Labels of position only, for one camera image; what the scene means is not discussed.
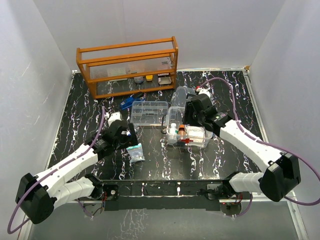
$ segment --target white wall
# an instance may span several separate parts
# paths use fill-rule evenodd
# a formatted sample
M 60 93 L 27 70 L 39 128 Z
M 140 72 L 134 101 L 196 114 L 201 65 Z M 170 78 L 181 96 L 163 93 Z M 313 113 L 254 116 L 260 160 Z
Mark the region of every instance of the white wall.
M 251 65 L 285 0 L 33 0 L 71 69 L 76 47 L 176 36 L 178 67 Z
M 32 0 L 0 2 L 0 239 L 16 240 L 7 225 L 20 178 L 45 168 L 71 70 Z
M 320 171 L 320 2 L 287 0 L 250 67 L 250 78 L 269 140 Z M 320 184 L 300 164 L 299 201 L 320 197 Z M 311 240 L 319 239 L 320 205 L 300 206 Z

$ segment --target black marble table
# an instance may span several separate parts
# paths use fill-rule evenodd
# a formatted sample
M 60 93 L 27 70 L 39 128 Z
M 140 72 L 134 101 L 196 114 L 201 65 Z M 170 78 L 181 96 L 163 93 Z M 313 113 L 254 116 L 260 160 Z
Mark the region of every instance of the black marble table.
M 262 137 L 242 71 L 188 71 L 178 72 L 177 87 L 195 88 L 207 79 L 221 77 L 232 86 L 236 110 L 244 127 Z M 218 110 L 232 109 L 229 89 L 215 81 L 207 85 Z M 113 88 L 125 89 L 126 81 L 112 83 Z M 167 101 L 173 90 L 146 93 L 146 101 Z M 55 148 L 49 166 L 53 166 L 75 151 L 88 136 L 94 136 L 101 120 L 102 106 L 109 113 L 120 111 L 120 103 L 129 96 L 94 100 L 82 76 L 76 74 L 64 109 Z M 124 120 L 130 120 L 131 109 L 121 111 Z M 78 174 L 94 173 L 101 180 L 217 180 L 233 173 L 258 172 L 258 167 L 232 144 L 214 137 L 206 148 L 179 149 L 167 146 L 159 127 L 139 127 L 138 141 L 142 144 L 145 161 L 130 163 L 126 150 L 116 151 Z

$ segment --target wooden frame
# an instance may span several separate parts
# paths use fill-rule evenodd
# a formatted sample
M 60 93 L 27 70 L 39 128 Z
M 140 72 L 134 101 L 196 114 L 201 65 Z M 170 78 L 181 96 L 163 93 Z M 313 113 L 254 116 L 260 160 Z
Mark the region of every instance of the wooden frame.
M 131 53 L 131 54 L 125 54 L 125 55 L 82 59 L 82 53 L 105 51 L 105 50 L 127 48 L 127 47 L 134 47 L 134 46 L 143 46 L 143 45 L 149 45 L 149 44 L 167 43 L 167 42 L 172 43 L 172 48 L 164 49 L 164 50 Z M 99 67 L 99 66 L 119 64 L 119 63 L 128 63 L 128 62 L 134 62 L 134 61 L 144 61 L 144 60 L 157 59 L 157 58 L 170 58 L 172 67 L 169 69 L 160 69 L 160 70 L 129 73 L 129 74 L 123 74 L 123 75 L 116 75 L 116 76 L 103 76 L 99 78 L 91 78 L 90 69 L 92 67 Z M 137 42 L 122 43 L 122 44 L 115 44 L 115 45 L 109 45 L 109 46 L 77 48 L 75 59 L 76 59 L 76 64 L 78 65 L 80 72 L 82 73 L 84 81 L 87 84 L 89 91 L 94 99 L 131 95 L 141 91 L 153 92 L 153 91 L 161 91 L 161 90 L 176 88 L 177 65 L 178 65 L 178 44 L 174 36 L 170 38 L 162 38 L 162 39 L 149 40 L 149 41 L 137 41 Z M 117 79 L 127 79 L 127 78 L 129 79 L 133 77 L 164 74 L 164 73 L 169 73 L 171 77 L 171 84 L 160 85 L 158 87 L 145 88 L 143 90 L 137 89 L 132 91 L 114 92 L 114 93 L 100 94 L 100 95 L 97 94 L 97 83 L 100 83 L 100 82 L 106 82 L 106 81 L 117 80 Z

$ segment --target blue stapler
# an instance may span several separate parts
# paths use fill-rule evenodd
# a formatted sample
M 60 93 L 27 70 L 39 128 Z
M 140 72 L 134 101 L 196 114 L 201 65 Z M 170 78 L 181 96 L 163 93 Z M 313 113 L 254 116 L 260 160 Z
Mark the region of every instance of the blue stapler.
M 126 109 L 126 108 L 130 108 L 134 101 L 144 101 L 144 100 L 145 100 L 145 94 L 142 91 L 140 91 L 140 92 L 133 94 L 131 97 L 128 97 L 126 100 L 124 100 L 120 104 L 120 108 L 121 108 L 121 110 Z

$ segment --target gray floor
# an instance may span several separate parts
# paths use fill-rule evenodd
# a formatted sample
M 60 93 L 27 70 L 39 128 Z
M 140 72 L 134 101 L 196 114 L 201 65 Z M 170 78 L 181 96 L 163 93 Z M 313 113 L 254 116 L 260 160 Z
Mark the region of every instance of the gray floor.
M 33 225 L 28 240 L 297 240 L 286 202 L 253 202 L 232 220 L 202 209 L 121 210 L 103 212 L 93 221 L 76 203 L 62 205 Z

